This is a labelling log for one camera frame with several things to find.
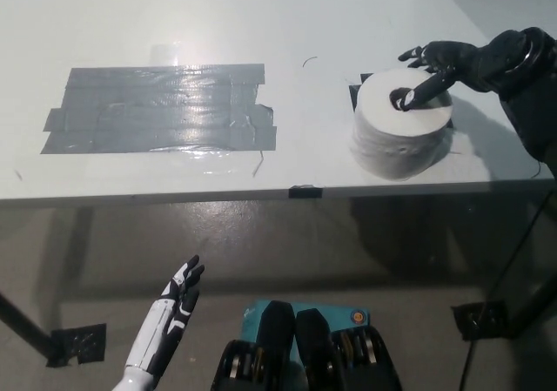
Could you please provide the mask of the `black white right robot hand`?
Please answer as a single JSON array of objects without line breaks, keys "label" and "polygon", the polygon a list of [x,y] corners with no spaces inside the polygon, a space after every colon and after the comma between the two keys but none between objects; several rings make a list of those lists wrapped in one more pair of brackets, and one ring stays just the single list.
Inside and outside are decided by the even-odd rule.
[{"label": "black white right robot hand", "polygon": [[421,107],[457,82],[480,93],[488,92],[477,74],[479,54],[480,49],[473,44],[454,41],[433,41],[405,51],[398,60],[412,60],[408,68],[425,67],[430,77],[404,95],[393,96],[393,106],[400,111]]}]

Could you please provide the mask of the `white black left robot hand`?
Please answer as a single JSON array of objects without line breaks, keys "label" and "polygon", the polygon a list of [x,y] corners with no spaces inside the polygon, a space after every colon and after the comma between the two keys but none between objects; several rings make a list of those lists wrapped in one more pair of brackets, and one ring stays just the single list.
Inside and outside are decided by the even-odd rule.
[{"label": "white black left robot hand", "polygon": [[183,338],[197,304],[205,267],[197,255],[185,262],[152,303],[131,347],[116,390],[154,390]]}]

